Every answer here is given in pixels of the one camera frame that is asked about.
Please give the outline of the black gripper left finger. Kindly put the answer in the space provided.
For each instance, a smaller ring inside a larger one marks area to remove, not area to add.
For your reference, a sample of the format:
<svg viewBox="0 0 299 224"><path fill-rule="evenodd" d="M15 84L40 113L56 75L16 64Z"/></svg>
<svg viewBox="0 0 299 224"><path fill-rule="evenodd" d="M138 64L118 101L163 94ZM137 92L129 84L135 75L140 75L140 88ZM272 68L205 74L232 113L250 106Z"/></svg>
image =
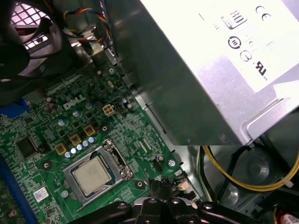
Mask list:
<svg viewBox="0 0 299 224"><path fill-rule="evenodd" d="M134 205L119 201L80 217L75 224L158 224L163 203L163 180L149 180L150 197L138 198Z"/></svg>

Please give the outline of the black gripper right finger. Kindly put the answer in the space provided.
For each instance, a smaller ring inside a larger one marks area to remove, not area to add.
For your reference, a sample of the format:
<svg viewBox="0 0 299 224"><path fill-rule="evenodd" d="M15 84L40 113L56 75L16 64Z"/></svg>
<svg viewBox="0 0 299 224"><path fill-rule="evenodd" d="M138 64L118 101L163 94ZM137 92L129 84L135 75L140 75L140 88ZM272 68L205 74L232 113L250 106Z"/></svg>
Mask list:
<svg viewBox="0 0 299 224"><path fill-rule="evenodd" d="M213 202L199 203L194 208L189 200L173 197L172 183L161 178L163 202L174 224L262 224L255 218Z"/></svg>

